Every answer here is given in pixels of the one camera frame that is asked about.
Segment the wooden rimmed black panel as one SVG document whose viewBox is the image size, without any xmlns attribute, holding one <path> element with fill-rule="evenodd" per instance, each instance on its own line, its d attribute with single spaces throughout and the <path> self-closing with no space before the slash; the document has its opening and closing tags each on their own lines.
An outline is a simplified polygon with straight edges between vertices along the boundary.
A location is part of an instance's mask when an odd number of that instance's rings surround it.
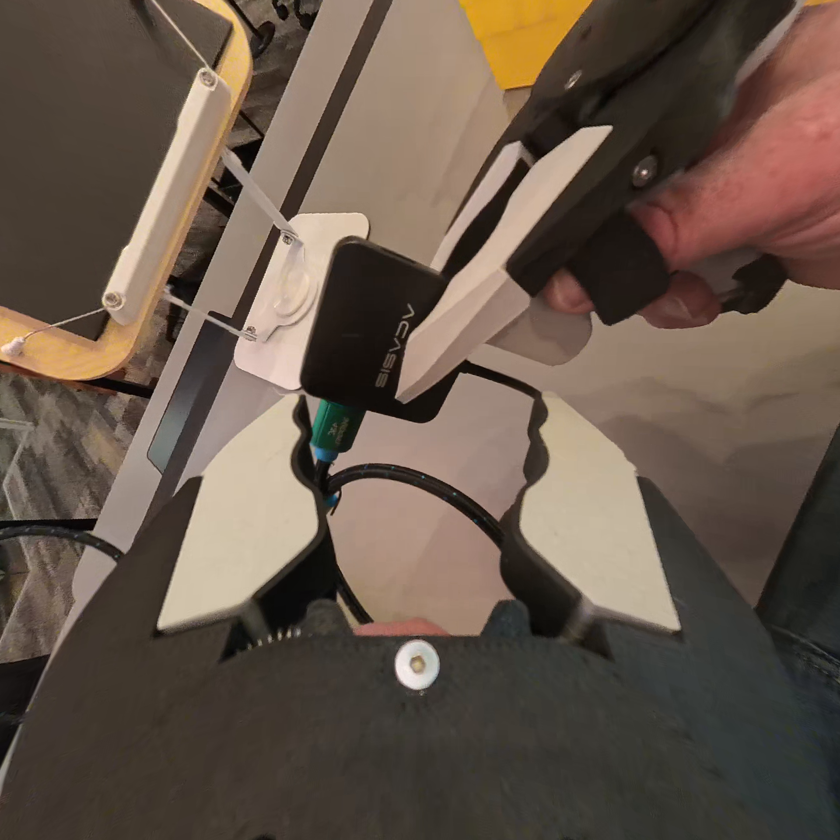
<svg viewBox="0 0 840 840">
<path fill-rule="evenodd" d="M 91 381 L 122 368 L 161 299 L 253 70 L 228 2 L 2 2 L 2 363 Z M 140 317 L 102 294 L 196 73 L 230 92 L 217 147 Z"/>
</svg>

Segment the white bracket bar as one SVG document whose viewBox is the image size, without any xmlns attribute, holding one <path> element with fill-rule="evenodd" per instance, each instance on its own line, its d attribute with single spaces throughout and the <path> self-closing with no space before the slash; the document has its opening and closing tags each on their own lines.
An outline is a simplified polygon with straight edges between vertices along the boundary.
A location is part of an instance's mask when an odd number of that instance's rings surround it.
<svg viewBox="0 0 840 840">
<path fill-rule="evenodd" d="M 101 296 L 104 310 L 122 326 L 140 317 L 170 240 L 216 150 L 230 102 L 229 88 L 214 70 L 204 67 L 196 73 L 161 168 Z"/>
</svg>

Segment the black hdmi adapter box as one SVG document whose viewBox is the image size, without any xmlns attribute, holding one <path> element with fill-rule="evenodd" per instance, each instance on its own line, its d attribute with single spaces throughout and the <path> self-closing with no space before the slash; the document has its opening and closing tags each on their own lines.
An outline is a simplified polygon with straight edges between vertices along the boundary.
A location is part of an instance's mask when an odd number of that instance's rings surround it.
<svg viewBox="0 0 840 840">
<path fill-rule="evenodd" d="M 358 237 L 332 252 L 301 365 L 308 395 L 403 421 L 435 419 L 456 372 L 411 402 L 396 399 L 409 337 L 448 282 L 414 260 Z"/>
</svg>

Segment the person's right hand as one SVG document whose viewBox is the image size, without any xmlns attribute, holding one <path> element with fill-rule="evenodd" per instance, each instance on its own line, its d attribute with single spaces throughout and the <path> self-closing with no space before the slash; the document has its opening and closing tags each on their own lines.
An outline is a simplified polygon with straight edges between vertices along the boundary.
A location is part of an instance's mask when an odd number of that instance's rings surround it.
<svg viewBox="0 0 840 840">
<path fill-rule="evenodd" d="M 838 289 L 838 3 L 802 12 L 744 84 L 707 157 L 633 214 L 676 273 L 641 311 L 656 328 L 705 326 L 720 314 L 688 268 L 734 249 L 776 257 L 797 284 Z"/>
</svg>

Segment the yellow plastic bin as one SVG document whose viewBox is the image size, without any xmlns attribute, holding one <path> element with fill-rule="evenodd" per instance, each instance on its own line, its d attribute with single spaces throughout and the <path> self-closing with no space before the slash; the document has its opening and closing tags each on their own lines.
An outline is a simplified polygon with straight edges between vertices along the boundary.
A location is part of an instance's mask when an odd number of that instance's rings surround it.
<svg viewBox="0 0 840 840">
<path fill-rule="evenodd" d="M 502 91 L 530 88 L 590 1 L 461 1 Z"/>
</svg>

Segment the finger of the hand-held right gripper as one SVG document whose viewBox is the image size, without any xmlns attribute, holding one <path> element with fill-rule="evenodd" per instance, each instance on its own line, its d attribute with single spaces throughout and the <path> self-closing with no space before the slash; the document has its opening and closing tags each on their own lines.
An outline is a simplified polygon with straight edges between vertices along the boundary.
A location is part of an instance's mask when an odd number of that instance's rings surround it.
<svg viewBox="0 0 840 840">
<path fill-rule="evenodd" d="M 532 295 L 507 263 L 612 131 L 579 129 L 528 167 L 484 244 L 407 339 L 395 390 L 400 403 L 424 394 L 528 309 Z"/>
<path fill-rule="evenodd" d="M 511 196 L 530 172 L 534 158 L 522 142 L 500 149 L 456 214 L 433 257 L 431 268 L 453 279 L 496 230 Z"/>
</svg>

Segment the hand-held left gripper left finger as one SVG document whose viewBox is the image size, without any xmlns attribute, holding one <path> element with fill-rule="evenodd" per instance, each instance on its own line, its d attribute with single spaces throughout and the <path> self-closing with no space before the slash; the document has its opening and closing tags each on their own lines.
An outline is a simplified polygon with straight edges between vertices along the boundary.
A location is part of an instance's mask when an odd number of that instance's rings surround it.
<svg viewBox="0 0 840 840">
<path fill-rule="evenodd" d="M 303 395 L 286 395 L 209 461 L 157 620 L 163 634 L 239 621 L 254 641 L 337 594 L 338 565 Z"/>
</svg>

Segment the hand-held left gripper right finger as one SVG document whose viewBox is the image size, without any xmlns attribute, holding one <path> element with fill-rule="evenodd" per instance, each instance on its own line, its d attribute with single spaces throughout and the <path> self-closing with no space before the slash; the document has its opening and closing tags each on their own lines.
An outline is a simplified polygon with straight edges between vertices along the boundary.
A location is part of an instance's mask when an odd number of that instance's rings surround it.
<svg viewBox="0 0 840 840">
<path fill-rule="evenodd" d="M 523 487 L 501 520 L 500 573 L 537 636 L 602 622 L 681 629 L 636 467 L 557 395 L 533 399 Z"/>
</svg>

